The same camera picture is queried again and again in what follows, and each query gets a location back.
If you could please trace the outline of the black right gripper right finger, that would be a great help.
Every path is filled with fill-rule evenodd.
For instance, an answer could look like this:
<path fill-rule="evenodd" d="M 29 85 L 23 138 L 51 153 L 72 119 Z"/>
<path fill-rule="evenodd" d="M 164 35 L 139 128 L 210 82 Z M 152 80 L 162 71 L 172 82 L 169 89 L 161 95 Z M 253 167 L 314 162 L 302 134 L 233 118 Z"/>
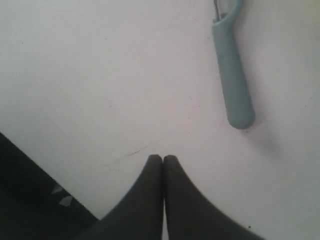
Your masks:
<path fill-rule="evenodd" d="M 261 240 L 221 212 L 197 189 L 178 158 L 163 160 L 165 214 L 170 240 Z"/>

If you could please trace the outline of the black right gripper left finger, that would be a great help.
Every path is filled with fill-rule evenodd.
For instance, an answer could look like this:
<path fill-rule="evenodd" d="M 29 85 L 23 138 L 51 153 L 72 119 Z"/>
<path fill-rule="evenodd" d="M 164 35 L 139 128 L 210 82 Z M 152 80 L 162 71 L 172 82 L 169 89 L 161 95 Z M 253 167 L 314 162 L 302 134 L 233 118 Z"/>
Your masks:
<path fill-rule="evenodd" d="M 164 196 L 163 160 L 150 155 L 121 201 L 77 240 L 161 240 Z"/>

